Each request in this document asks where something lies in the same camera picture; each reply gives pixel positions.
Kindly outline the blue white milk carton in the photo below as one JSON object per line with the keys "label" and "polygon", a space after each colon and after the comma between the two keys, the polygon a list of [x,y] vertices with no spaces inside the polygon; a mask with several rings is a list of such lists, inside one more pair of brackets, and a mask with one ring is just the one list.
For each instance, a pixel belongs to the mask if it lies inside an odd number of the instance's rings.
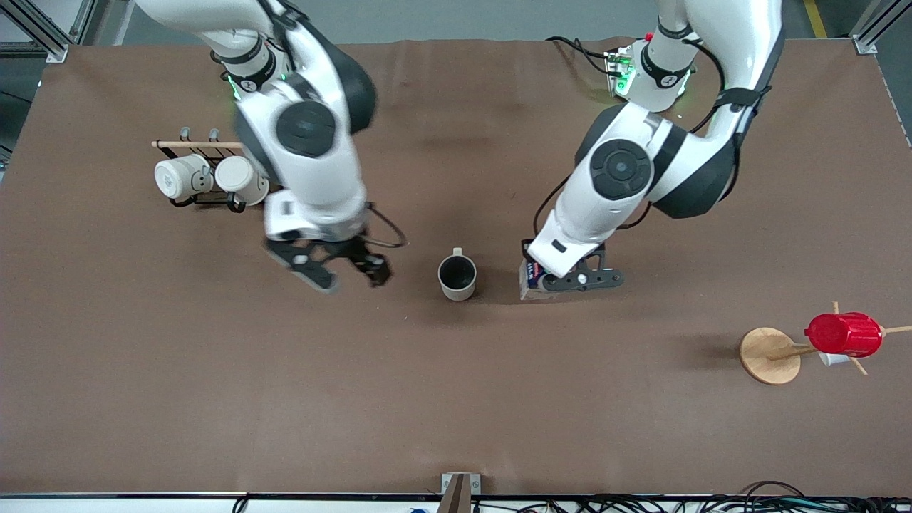
{"label": "blue white milk carton", "polygon": [[534,260],[522,260],[518,269],[520,299],[522,301],[552,299],[556,296],[556,294],[544,288],[545,275],[544,267]]}

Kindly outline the beige mug with grey inside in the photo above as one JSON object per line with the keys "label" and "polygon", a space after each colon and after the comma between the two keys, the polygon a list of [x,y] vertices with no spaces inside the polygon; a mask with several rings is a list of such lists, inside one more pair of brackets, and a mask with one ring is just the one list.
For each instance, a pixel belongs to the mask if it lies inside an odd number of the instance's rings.
{"label": "beige mug with grey inside", "polygon": [[463,253],[462,247],[453,247],[452,253],[437,266],[437,281],[449,300],[460,302],[472,298],[477,283],[475,261]]}

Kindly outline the red cup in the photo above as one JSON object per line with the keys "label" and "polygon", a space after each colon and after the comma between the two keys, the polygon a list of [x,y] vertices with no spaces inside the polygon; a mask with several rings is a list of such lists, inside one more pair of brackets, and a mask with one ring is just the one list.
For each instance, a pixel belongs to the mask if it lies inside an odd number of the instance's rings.
{"label": "red cup", "polygon": [[867,358],[880,349],[885,329],[866,313],[852,311],[820,314],[804,334],[821,353]]}

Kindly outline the white mug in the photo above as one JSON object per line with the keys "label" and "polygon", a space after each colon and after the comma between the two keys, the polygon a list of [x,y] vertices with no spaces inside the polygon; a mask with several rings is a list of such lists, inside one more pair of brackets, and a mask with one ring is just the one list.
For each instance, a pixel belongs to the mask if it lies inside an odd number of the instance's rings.
{"label": "white mug", "polygon": [[154,169],[157,188],[173,202],[182,204],[193,196],[214,189],[214,175],[208,161],[199,155],[160,160]]}
{"label": "white mug", "polygon": [[234,213],[263,202],[269,194],[270,184],[251,160],[230,156],[216,165],[214,179],[218,188],[226,192],[226,204]]}

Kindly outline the brown table cover sheet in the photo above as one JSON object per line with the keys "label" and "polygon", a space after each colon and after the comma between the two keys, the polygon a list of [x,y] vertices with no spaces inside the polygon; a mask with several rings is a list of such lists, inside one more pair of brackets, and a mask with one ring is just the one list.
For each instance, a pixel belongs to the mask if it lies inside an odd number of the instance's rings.
{"label": "brown table cover sheet", "polygon": [[[789,40],[732,195],[612,237],[623,286],[519,299],[520,240],[607,97],[553,43],[349,46],[379,90],[356,138],[410,243],[372,289],[271,259],[261,212],[178,209],[151,140],[231,137],[199,46],[75,48],[42,75],[0,185],[0,492],[912,496],[912,335],[755,382],[750,329],[838,301],[912,324],[912,150],[873,56]],[[437,266],[462,247],[475,294]]]}

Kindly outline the wooden mug tree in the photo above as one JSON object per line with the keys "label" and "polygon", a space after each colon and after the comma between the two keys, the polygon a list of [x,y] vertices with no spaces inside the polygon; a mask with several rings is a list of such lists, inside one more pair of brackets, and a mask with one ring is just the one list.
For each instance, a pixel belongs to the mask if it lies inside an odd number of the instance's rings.
{"label": "wooden mug tree", "polygon": [[[833,301],[831,303],[831,311],[827,313],[847,312],[852,311],[841,311],[839,302]],[[885,329],[885,338],[883,338],[881,347],[889,335],[912,333],[912,325],[886,327],[882,323],[879,324]],[[780,331],[777,328],[755,328],[746,333],[740,340],[738,347],[740,365],[757,382],[766,385],[791,383],[802,369],[802,357],[807,355],[817,355],[818,357],[818,353],[820,353],[820,351],[812,347],[805,334],[804,337],[807,341],[798,343],[784,331]],[[850,363],[844,364],[853,365],[858,373],[867,376],[869,372],[864,367],[862,360],[863,358],[852,358]]]}

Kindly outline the aluminium frame profile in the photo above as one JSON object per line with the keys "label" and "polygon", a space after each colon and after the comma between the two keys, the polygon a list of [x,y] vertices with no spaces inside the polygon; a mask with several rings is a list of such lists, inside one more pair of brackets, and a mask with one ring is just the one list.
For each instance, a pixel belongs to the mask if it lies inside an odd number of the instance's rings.
{"label": "aluminium frame profile", "polygon": [[849,32],[856,54],[876,54],[876,42],[911,10],[912,0],[871,0]]}
{"label": "aluminium frame profile", "polygon": [[62,63],[87,43],[100,0],[0,0],[0,58]]}

